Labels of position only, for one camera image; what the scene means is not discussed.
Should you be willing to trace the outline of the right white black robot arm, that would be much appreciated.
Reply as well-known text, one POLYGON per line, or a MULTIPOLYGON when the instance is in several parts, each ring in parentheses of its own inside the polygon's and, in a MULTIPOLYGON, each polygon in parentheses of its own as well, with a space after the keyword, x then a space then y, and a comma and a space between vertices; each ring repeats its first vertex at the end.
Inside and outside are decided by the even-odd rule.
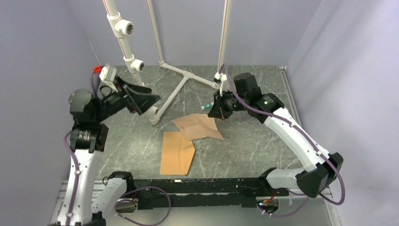
POLYGON ((336 179, 342 179, 339 171, 343 157, 318 145, 275 94, 262 93, 254 75, 242 73, 235 76, 235 90, 230 88, 224 73, 216 73, 214 81, 220 87, 214 93, 213 106, 207 114, 209 118, 226 120, 233 112, 248 112, 275 132, 302 165, 297 169, 270 168, 264 172, 260 176, 261 193, 271 195, 279 188, 299 189, 304 195, 315 198, 336 179))

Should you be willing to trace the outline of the brown paper envelope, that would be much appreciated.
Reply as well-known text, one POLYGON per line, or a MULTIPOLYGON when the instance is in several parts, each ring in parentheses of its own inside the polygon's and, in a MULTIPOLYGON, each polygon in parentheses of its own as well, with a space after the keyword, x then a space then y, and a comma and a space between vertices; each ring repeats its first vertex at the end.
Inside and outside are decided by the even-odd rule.
POLYGON ((160 175, 187 175, 195 154, 192 141, 181 132, 165 131, 161 152, 160 175))

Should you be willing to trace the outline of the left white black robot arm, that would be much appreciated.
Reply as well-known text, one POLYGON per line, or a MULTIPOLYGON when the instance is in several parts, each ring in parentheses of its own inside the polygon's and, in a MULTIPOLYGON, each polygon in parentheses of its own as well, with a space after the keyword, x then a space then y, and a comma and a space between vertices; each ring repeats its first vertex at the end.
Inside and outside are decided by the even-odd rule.
POLYGON ((160 100, 151 88, 128 83, 120 77, 115 77, 113 84, 116 89, 102 98, 87 89, 78 89, 69 96, 74 124, 64 144, 71 166, 64 202, 54 221, 56 226, 104 226, 118 200, 136 192, 133 175, 117 171, 93 198, 96 172, 109 131, 104 121, 123 109, 142 115, 160 100))

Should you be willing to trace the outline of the green white glue stick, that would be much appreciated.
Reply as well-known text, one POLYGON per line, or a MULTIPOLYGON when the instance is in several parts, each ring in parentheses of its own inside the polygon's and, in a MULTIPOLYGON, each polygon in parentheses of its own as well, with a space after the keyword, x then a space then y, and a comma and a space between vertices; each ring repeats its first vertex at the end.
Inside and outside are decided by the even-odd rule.
POLYGON ((202 105, 200 108, 201 108, 201 110, 205 110, 205 109, 211 108, 213 105, 214 105, 214 103, 211 102, 209 104, 202 105))

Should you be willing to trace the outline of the brown paper letter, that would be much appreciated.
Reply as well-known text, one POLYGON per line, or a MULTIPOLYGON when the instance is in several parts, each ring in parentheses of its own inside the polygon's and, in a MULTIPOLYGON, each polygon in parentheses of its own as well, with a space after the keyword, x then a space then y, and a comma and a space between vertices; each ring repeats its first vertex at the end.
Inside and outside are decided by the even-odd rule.
POLYGON ((215 119, 209 118, 206 114, 193 113, 174 119, 172 122, 179 128, 187 141, 205 137, 224 140, 218 131, 215 119))

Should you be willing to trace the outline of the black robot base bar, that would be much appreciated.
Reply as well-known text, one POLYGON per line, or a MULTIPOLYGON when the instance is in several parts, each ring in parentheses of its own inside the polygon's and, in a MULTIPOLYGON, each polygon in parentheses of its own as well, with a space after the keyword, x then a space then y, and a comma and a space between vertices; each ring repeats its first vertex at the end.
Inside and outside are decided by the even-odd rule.
POLYGON ((288 196, 285 188, 272 188, 259 178, 134 179, 130 172, 115 171, 107 179, 127 180, 124 198, 138 201, 139 210, 167 207, 241 206, 254 208, 262 198, 288 196))

